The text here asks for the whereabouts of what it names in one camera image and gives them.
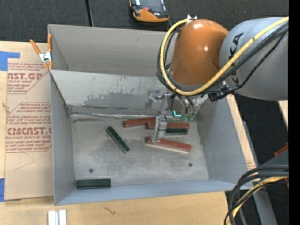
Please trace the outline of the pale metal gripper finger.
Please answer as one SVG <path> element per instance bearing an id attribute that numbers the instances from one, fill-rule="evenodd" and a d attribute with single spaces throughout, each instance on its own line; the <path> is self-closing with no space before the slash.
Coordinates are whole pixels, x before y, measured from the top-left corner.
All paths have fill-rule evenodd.
<path id="1" fill-rule="evenodd" d="M 145 108 L 151 108 L 152 105 L 162 99 L 160 90 L 149 90 L 148 98 L 145 100 Z"/>
<path id="2" fill-rule="evenodd" d="M 167 127 L 167 121 L 164 116 L 157 116 L 154 126 L 154 134 L 152 136 L 153 142 L 159 142 L 165 136 L 165 131 Z"/>

